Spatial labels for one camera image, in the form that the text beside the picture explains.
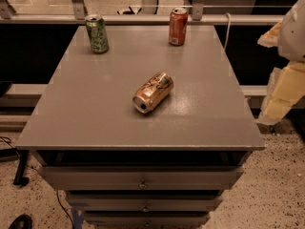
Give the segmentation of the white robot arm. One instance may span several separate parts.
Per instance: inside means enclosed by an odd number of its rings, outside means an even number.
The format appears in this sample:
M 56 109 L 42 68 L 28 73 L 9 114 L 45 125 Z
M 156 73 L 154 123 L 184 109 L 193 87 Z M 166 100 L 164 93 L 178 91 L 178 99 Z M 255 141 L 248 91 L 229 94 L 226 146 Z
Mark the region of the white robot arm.
M 258 117 L 261 124 L 275 125 L 305 96 L 305 0 L 298 0 L 257 43 L 277 47 L 278 54 L 289 60 L 282 70 L 274 68 L 271 73 Z

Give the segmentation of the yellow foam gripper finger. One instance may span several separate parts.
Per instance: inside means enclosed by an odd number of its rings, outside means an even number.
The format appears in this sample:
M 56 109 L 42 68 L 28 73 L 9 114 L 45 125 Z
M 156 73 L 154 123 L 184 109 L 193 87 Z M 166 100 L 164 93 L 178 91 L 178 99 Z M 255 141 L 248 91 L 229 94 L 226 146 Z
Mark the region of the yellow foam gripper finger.
M 283 69 L 274 68 L 258 121 L 264 125 L 275 125 L 304 96 L 305 63 L 290 62 Z
M 266 48 L 276 47 L 281 23 L 278 22 L 257 40 L 257 44 Z

